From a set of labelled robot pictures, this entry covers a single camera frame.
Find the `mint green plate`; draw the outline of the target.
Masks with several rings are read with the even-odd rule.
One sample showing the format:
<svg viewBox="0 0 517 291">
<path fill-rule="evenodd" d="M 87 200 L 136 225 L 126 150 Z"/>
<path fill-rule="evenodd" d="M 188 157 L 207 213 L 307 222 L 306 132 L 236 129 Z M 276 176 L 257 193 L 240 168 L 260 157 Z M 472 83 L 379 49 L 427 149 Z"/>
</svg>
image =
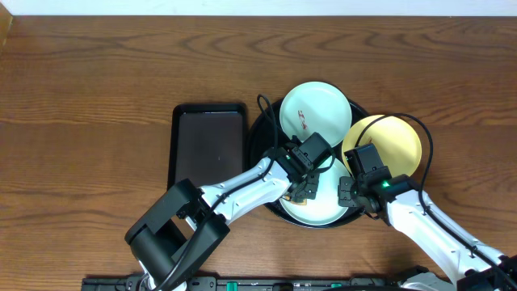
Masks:
<svg viewBox="0 0 517 291">
<path fill-rule="evenodd" d="M 284 133 L 301 141 L 319 133 L 332 147 L 347 135 L 352 122 L 347 97 L 326 82 L 304 82 L 291 89 L 280 105 Z"/>
<path fill-rule="evenodd" d="M 281 198 L 280 204 L 289 216 L 301 224 L 328 226 L 348 210 L 348 207 L 338 205 L 339 179 L 343 176 L 349 177 L 350 174 L 343 163 L 335 159 L 332 167 L 318 176 L 314 199 L 307 199 L 300 205 Z"/>
</svg>

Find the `yellow plate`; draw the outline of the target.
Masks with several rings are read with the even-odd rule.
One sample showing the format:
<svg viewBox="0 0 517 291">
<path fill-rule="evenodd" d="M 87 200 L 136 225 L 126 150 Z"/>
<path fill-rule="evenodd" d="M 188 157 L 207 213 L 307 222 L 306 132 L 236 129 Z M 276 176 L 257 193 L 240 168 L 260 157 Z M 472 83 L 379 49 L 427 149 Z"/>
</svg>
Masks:
<svg viewBox="0 0 517 291">
<path fill-rule="evenodd" d="M 415 130 L 404 120 L 387 117 L 377 121 L 359 141 L 359 146 L 372 143 L 389 168 L 392 177 L 411 176 L 422 157 L 422 145 Z"/>
</svg>

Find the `green yellow sponge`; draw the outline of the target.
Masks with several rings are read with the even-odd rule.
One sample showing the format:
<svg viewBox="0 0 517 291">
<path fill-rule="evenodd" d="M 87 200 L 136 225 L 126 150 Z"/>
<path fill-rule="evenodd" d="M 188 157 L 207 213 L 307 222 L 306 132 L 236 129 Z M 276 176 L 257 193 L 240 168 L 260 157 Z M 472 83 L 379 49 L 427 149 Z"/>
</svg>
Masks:
<svg viewBox="0 0 517 291">
<path fill-rule="evenodd" d="M 284 196 L 283 199 L 294 205 L 307 205 L 307 199 L 303 197 Z"/>
</svg>

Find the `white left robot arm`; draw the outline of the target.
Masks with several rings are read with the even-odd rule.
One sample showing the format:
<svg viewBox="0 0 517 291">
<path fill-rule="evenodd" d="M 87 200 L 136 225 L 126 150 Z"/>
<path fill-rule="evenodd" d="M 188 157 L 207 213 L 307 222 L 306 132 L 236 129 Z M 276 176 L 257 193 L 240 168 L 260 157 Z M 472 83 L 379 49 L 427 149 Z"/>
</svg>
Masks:
<svg viewBox="0 0 517 291">
<path fill-rule="evenodd" d="M 191 277 L 229 233 L 232 222 L 278 200 L 328 159 L 311 145 L 271 149 L 254 167 L 221 183 L 169 188 L 124 239 L 154 290 L 174 290 Z"/>
</svg>

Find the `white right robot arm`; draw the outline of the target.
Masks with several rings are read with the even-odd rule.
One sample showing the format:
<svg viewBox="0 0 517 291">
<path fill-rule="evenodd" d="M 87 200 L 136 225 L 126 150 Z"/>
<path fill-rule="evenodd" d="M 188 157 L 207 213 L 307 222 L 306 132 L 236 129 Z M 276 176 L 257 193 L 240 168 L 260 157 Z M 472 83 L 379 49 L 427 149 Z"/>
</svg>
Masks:
<svg viewBox="0 0 517 291">
<path fill-rule="evenodd" d="M 343 176 L 338 182 L 338 203 L 380 219 L 410 238 L 457 290 L 516 289 L 516 257 L 471 235 L 407 175 Z"/>
</svg>

